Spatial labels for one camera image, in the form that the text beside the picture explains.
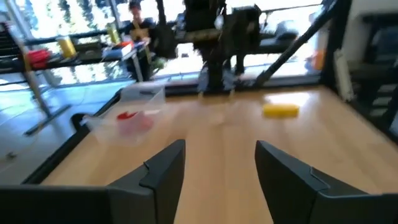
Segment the black frame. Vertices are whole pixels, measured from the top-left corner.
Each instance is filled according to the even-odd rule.
[[[333,53],[335,50],[340,49],[343,44],[343,37],[345,34],[345,29],[347,25],[349,10],[351,9],[352,0],[336,0],[335,4],[338,12],[332,18],[332,23],[330,26],[330,37],[325,54],[325,64],[320,76],[304,76],[304,77],[288,77],[288,78],[275,78],[268,81],[262,86],[247,86],[237,88],[236,91],[256,91],[260,89],[270,89],[270,88],[280,88],[280,87],[300,87],[300,86],[317,86],[324,85],[331,89],[337,94],[336,81],[335,81],[335,70],[333,66]],[[187,83],[186,85],[166,85],[166,97],[171,96],[186,96],[186,95],[196,95],[197,93],[197,83]],[[117,92],[97,113],[104,113],[108,108],[113,106],[119,99],[119,92]],[[223,94],[229,93],[228,91],[214,91],[209,94]],[[358,111],[364,118],[370,121],[377,129],[383,132],[389,139],[398,144],[398,137],[393,135],[389,131],[389,127],[380,121],[370,117],[368,112],[362,108],[359,103],[353,101],[348,103],[352,108]],[[61,163],[64,158],[66,158],[70,152],[82,141],[87,134],[90,133],[88,127],[83,124],[79,125],[79,121],[73,121],[76,133],[67,140],[57,151],[54,152],[38,169],[36,169],[23,184],[39,184]]]

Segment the wooden table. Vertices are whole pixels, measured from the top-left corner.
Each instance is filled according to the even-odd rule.
[[[299,104],[300,115],[263,118],[265,102]],[[398,192],[395,145],[322,87],[170,99],[140,147],[100,148],[89,134],[43,184],[106,185],[180,138],[187,158],[178,224],[272,223],[254,162],[258,139],[366,192]]]

